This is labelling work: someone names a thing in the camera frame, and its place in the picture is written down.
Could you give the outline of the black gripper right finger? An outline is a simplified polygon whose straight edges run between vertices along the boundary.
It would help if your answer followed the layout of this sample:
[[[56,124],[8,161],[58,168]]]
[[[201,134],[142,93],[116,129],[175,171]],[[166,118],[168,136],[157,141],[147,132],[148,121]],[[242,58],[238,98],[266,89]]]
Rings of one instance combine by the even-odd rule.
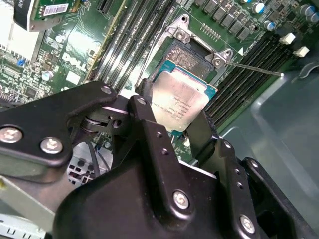
[[[314,239],[316,234],[260,163],[240,160],[201,111],[190,125],[199,166],[217,178],[217,227],[225,239]]]

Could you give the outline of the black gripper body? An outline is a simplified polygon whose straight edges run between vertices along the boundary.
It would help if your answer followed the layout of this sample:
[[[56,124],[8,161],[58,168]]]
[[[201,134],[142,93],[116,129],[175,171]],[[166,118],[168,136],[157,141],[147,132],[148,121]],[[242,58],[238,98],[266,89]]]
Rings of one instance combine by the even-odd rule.
[[[72,191],[56,211],[56,239],[229,239],[220,214],[216,177],[181,163],[195,202],[195,216],[171,229],[155,216],[139,162],[125,163]]]

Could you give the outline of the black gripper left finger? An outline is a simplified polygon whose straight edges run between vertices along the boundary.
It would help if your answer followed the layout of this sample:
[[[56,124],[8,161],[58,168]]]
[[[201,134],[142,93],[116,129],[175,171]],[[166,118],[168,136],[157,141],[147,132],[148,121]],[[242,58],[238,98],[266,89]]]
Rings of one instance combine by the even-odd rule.
[[[125,139],[115,158],[138,159],[145,167],[154,215],[164,224],[184,224],[194,204],[164,126],[141,96],[120,99],[99,81],[1,112],[1,154],[9,162],[64,167],[73,148],[99,132]]]

